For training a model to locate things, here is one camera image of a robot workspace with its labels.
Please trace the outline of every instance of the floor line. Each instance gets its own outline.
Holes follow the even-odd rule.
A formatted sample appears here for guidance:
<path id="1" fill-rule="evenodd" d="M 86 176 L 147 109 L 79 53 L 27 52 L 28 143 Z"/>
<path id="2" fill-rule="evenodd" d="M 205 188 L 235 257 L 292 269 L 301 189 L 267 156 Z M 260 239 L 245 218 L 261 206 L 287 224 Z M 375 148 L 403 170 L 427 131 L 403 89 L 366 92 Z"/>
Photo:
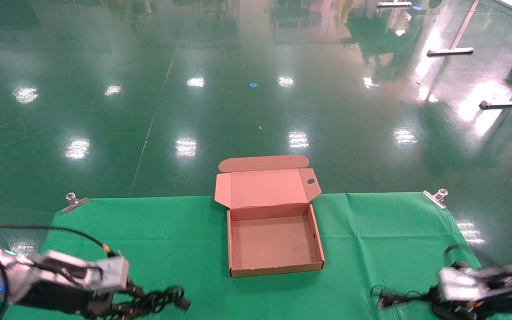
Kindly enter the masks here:
<path id="1" fill-rule="evenodd" d="M 183 30 L 181 30 L 181 34 L 179 35 L 179 39 L 177 40 L 177 44 L 175 45 L 175 52 L 173 52 L 173 58 L 171 58 L 171 63 L 169 63 L 169 69 L 167 69 L 167 74 L 165 75 L 165 81 L 163 81 L 163 85 L 161 87 L 161 91 L 165 89 L 165 85 L 167 84 L 167 79 L 169 78 L 169 73 L 171 72 L 171 67 L 173 66 L 173 60 L 175 60 L 175 56 L 177 55 L 177 49 L 179 48 L 179 43 L 181 42 L 181 38 L 183 37 L 183 32 L 185 32 L 185 26 L 187 26 L 187 20 L 185 20 L 185 24 L 183 24 Z M 128 190 L 128 197 L 132 196 L 134 192 L 134 187 L 136 186 L 136 180 L 138 177 L 138 173 L 140 172 L 140 166 L 142 165 L 142 160 L 144 158 L 144 151 L 146 150 L 146 146 L 148 145 L 148 139 L 151 132 L 151 127 L 153 126 L 153 121 L 155 120 L 155 115 L 157 115 L 157 111 L 159 110 L 159 104 L 155 107 L 155 111 L 153 116 L 151 117 L 150 127 L 148 128 L 148 134 L 146 134 L 146 139 L 144 141 L 144 147 L 142 148 L 142 153 L 140 154 L 140 160 L 138 160 L 138 166 L 136 166 L 136 172 L 134 173 L 134 180 L 132 180 L 132 184 L 130 185 L 130 190 Z"/>

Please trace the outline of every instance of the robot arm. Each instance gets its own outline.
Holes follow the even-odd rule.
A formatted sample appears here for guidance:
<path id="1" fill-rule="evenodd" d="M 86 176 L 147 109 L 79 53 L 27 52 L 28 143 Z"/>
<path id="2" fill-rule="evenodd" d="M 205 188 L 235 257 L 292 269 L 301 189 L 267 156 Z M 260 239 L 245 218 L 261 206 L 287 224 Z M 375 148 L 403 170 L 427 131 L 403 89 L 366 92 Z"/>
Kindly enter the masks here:
<path id="1" fill-rule="evenodd" d="M 438 277 L 438 284 L 426 294 L 377 293 L 378 306 L 425 301 L 443 320 L 484 320 L 496 313 L 512 312 L 512 264 L 473 269 L 456 263 L 441 269 Z"/>
<path id="2" fill-rule="evenodd" d="M 190 304 L 183 298 L 180 287 L 144 294 L 129 279 L 128 260 L 122 256 L 91 262 L 55 251 L 25 257 L 0 249 L 0 263 L 8 278 L 8 283 L 4 283 L 0 272 L 0 291 L 7 290 L 7 302 L 12 304 L 79 314 L 89 319 L 137 318 L 160 312 L 170 303 L 186 311 Z M 113 304 L 114 293 L 128 294 L 133 300 Z M 148 304 L 157 308 L 136 307 L 140 299 L 149 300 Z"/>

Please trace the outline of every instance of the cardboard box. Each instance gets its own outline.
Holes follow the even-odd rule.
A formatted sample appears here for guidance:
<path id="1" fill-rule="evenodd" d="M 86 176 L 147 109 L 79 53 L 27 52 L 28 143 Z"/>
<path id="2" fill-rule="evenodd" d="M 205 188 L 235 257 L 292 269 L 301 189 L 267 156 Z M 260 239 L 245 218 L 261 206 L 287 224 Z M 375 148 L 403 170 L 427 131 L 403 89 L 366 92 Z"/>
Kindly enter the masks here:
<path id="1" fill-rule="evenodd" d="M 230 208 L 230 276 L 323 269 L 313 206 L 321 193 L 304 156 L 231 158 L 219 164 L 215 200 Z"/>

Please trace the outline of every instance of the metal clip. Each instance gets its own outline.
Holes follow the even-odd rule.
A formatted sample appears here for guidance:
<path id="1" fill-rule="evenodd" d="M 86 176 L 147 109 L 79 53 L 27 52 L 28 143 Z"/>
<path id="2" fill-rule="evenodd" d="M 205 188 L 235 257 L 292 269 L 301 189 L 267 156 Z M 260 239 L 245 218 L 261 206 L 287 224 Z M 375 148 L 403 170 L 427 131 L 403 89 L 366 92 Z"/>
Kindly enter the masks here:
<path id="1" fill-rule="evenodd" d="M 428 191 L 424 191 L 422 193 L 426 198 L 430 199 L 435 205 L 440 207 L 440 209 L 445 209 L 445 204 L 443 203 L 445 197 L 448 195 L 448 191 L 445 189 L 439 189 L 435 194 L 431 194 Z"/>
<path id="2" fill-rule="evenodd" d="M 67 193 L 65 198 L 68 200 L 68 203 L 70 204 L 68 207 L 63 209 L 63 213 L 65 214 L 71 212 L 72 210 L 88 202 L 88 198 L 83 198 L 79 200 L 73 192 Z"/>

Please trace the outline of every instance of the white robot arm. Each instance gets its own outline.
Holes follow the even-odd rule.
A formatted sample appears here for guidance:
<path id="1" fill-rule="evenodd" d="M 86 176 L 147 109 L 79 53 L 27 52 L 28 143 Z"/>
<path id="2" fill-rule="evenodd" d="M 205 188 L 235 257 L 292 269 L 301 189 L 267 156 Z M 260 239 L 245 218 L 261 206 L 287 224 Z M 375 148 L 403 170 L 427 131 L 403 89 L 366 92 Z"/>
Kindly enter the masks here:
<path id="1" fill-rule="evenodd" d="M 91 262 L 56 251 L 25 257 L 0 249 L 0 292 L 4 302 L 79 314 L 88 319 L 138 318 L 160 312 L 172 303 L 188 310 L 190 302 L 183 297 L 181 287 L 145 294 L 128 277 L 128 260 L 120 255 L 109 256 Z M 133 300 L 113 304 L 114 293 L 128 294 Z M 138 304 L 152 308 L 140 308 Z"/>

